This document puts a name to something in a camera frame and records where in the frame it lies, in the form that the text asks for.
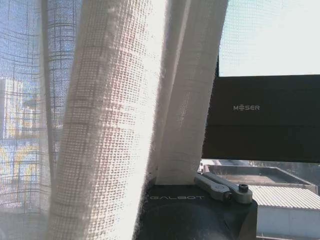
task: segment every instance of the white curtain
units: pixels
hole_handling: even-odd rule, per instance
[[[0,0],[0,240],[131,239],[192,184],[225,0]]]

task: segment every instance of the curtain fold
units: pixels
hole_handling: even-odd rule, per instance
[[[0,240],[131,239],[193,182],[226,7],[0,0]]]

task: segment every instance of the metal bracket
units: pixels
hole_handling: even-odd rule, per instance
[[[212,172],[205,172],[202,175],[197,173],[194,183],[210,193],[211,197],[215,200],[225,202],[232,196],[240,204],[250,204],[252,202],[252,191],[248,185],[236,185]]]

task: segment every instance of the building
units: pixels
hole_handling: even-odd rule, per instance
[[[203,170],[249,185],[258,203],[258,239],[320,239],[320,196],[315,184],[277,167],[204,165]]]

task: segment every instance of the woven fabric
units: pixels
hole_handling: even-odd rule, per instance
[[[161,73],[165,1],[83,1],[47,239],[130,239]]]
[[[0,240],[131,239],[192,182],[226,4],[0,0]]]
[[[187,1],[182,20],[182,39],[176,64],[170,101],[161,134],[157,184],[193,184],[205,137],[210,96],[215,77],[219,43],[227,9],[227,1]],[[168,87],[160,103],[167,98]]]

